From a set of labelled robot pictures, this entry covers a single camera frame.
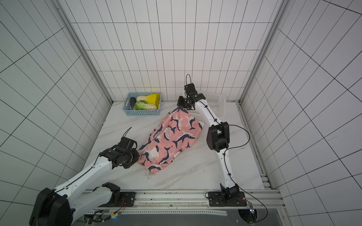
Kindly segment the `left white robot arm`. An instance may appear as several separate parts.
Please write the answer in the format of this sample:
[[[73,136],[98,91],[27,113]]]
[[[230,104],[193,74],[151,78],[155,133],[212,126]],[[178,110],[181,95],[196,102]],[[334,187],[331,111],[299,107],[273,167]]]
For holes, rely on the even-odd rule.
[[[31,226],[70,226],[97,207],[132,207],[135,192],[122,192],[107,182],[94,191],[84,191],[100,177],[116,167],[128,169],[139,159],[137,142],[122,137],[120,142],[99,153],[81,172],[54,189],[45,188],[37,196],[30,216]]]

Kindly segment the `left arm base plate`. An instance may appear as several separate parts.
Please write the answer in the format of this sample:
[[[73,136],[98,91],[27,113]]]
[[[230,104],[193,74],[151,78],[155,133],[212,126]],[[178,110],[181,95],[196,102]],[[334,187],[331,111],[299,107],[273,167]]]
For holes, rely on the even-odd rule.
[[[114,207],[133,207],[135,201],[135,192],[116,192],[113,195],[113,206]]]

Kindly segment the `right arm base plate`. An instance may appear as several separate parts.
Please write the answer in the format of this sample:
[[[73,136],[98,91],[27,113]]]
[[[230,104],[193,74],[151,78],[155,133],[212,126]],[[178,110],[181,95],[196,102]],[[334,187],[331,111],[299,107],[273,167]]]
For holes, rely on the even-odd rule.
[[[231,200],[223,199],[220,191],[206,192],[205,198],[208,199],[210,207],[246,207],[248,205],[243,192],[239,192],[237,197]]]

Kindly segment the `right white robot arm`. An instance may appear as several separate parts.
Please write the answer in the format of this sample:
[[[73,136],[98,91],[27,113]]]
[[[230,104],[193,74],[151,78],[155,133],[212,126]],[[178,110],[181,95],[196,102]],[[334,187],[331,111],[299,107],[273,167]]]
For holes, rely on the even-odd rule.
[[[180,96],[178,106],[187,110],[196,110],[205,120],[205,124],[209,126],[206,143],[209,149],[215,152],[218,160],[220,174],[222,177],[221,200],[226,205],[236,201],[240,190],[234,181],[231,171],[230,158],[227,153],[230,143],[230,128],[227,122],[222,122],[216,114],[209,108],[209,104],[202,93],[196,91],[185,92],[185,97]]]

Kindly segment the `pink shark print shorts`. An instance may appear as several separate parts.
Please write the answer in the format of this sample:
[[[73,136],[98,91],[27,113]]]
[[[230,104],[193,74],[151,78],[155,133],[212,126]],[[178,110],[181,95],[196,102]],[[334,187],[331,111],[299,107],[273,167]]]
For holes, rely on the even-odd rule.
[[[138,164],[148,175],[155,175],[170,165],[183,151],[198,140],[205,124],[181,107],[175,108],[161,120],[140,147]]]

